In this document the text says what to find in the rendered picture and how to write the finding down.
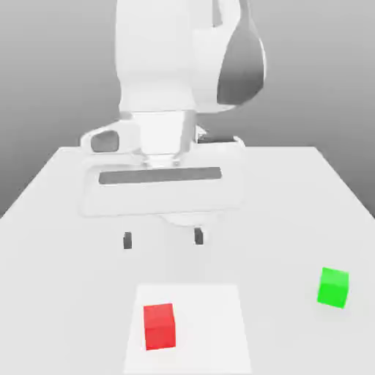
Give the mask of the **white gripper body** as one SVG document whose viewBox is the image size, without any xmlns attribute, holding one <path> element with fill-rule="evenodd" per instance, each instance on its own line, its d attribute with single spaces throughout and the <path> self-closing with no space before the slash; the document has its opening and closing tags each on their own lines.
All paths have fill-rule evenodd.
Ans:
<svg viewBox="0 0 375 375">
<path fill-rule="evenodd" d="M 245 145 L 194 144 L 177 166 L 147 168 L 135 155 L 83 159 L 79 204 L 87 217 L 214 212 L 240 207 L 245 195 Z"/>
</svg>

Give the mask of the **small red cube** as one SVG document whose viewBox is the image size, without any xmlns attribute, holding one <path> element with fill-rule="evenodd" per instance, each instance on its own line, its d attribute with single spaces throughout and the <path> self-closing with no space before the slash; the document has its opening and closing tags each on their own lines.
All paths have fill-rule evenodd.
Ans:
<svg viewBox="0 0 375 375">
<path fill-rule="evenodd" d="M 144 337 L 147 351 L 176 346 L 176 324 L 171 303 L 144 306 Z"/>
</svg>

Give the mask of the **small green cube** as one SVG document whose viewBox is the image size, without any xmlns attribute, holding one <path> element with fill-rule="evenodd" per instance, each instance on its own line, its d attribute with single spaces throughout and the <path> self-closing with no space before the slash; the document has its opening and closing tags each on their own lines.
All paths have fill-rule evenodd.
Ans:
<svg viewBox="0 0 375 375">
<path fill-rule="evenodd" d="M 349 293 L 349 273 L 328 267 L 322 268 L 317 302 L 344 309 Z"/>
</svg>

